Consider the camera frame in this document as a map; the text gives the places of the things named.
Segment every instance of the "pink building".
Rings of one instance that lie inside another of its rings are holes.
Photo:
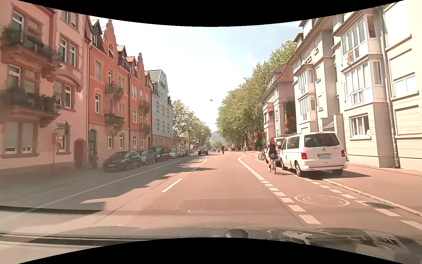
[[[0,174],[86,164],[90,23],[86,15],[0,1]]]

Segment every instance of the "roof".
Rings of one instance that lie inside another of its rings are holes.
[[[152,83],[156,84],[159,82],[160,73],[162,72],[161,69],[150,70],[149,76],[151,78]]]

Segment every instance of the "arched window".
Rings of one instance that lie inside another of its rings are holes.
[[[133,148],[136,148],[137,141],[136,141],[136,135],[133,135]]]
[[[125,145],[124,145],[124,141],[123,141],[123,134],[119,134],[118,135],[118,139],[120,140],[120,148],[124,148],[125,147]]]

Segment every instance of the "van rear window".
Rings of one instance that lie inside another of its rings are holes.
[[[333,133],[312,134],[304,137],[304,147],[335,147],[339,145]]]

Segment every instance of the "asphalt road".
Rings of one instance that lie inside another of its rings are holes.
[[[274,226],[356,228],[422,239],[421,214],[346,189],[330,180],[329,172],[308,177],[281,169],[273,175],[255,153],[192,154],[0,195],[0,205],[33,208],[0,211],[0,231],[52,234],[104,225]]]

